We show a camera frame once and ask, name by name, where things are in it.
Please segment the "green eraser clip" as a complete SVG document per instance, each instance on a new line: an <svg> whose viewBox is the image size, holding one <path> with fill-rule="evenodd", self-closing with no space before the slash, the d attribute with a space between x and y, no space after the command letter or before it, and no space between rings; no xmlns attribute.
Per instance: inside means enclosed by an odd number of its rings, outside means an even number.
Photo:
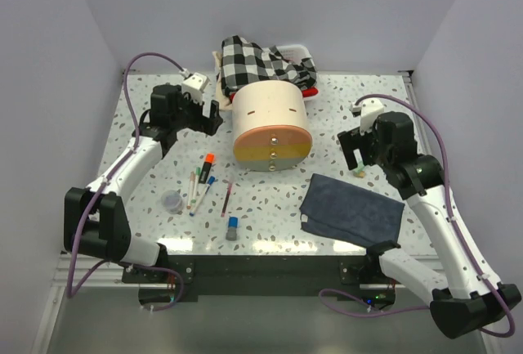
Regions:
<svg viewBox="0 0 523 354"><path fill-rule="evenodd" d="M353 175L358 178L365 177L365 165L362 162L359 162L357 167L352 171Z"/></svg>

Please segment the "beige round drawer organizer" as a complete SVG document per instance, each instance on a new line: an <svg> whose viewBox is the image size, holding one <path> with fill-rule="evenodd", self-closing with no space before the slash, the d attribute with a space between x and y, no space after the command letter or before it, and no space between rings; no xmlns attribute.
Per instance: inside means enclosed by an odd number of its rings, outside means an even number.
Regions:
<svg viewBox="0 0 523 354"><path fill-rule="evenodd" d="M292 168L310 153L302 91L286 81L267 80L239 89L232 100L233 154L248 170Z"/></svg>

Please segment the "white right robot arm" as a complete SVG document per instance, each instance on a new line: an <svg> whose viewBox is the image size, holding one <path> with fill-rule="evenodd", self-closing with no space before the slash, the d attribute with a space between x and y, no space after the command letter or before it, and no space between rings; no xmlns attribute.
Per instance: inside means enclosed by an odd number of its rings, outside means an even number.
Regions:
<svg viewBox="0 0 523 354"><path fill-rule="evenodd" d="M510 313L522 296L490 267L466 228L445 180L445 170L431 155L418 153L412 119L383 109L357 109L359 127L338 134L349 168L355 152L366 165L379 166L390 185L418 217L436 251L439 274L409 256L392 240L371 246L363 272L375 283L387 277L403 284L428 305L447 338L458 338Z"/></svg>

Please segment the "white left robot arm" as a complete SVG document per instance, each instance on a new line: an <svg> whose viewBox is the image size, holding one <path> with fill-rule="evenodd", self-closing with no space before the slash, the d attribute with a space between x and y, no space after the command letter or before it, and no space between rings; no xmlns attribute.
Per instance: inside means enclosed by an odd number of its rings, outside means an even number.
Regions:
<svg viewBox="0 0 523 354"><path fill-rule="evenodd" d="M211 101L205 115L203 103L194 100L186 85L154 87L150 107L141 115L123 153L95 181L66 193L65 250L118 264L141 265L141 274L149 281L164 280L169 273L166 249L132 233L125 204L174 146L180 131L216 134L223 122L219 109L218 101Z"/></svg>

